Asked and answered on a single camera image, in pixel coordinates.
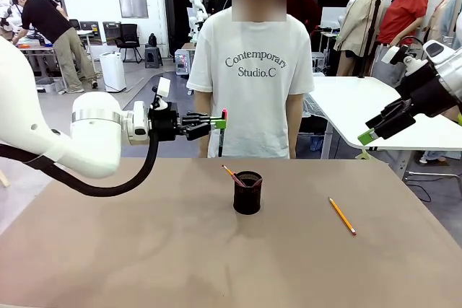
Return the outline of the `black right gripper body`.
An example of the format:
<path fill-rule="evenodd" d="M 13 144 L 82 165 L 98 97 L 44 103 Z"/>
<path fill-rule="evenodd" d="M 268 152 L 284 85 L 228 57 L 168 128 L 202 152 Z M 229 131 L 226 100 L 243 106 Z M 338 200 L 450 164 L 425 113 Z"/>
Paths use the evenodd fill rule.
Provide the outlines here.
<path fill-rule="evenodd" d="M 435 117 L 457 105 L 456 97 L 443 86 L 429 61 L 408 61 L 396 91 L 401 97 L 399 112 L 411 117 L 418 114 Z"/>

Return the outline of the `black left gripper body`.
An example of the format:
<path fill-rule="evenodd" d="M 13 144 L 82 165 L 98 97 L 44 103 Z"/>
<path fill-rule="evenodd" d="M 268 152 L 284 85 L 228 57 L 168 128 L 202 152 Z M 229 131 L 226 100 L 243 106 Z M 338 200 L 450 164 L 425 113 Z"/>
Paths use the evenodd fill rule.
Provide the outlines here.
<path fill-rule="evenodd" d="M 174 141 L 181 135 L 177 105 L 167 105 L 164 110 L 149 106 L 150 141 Z"/>

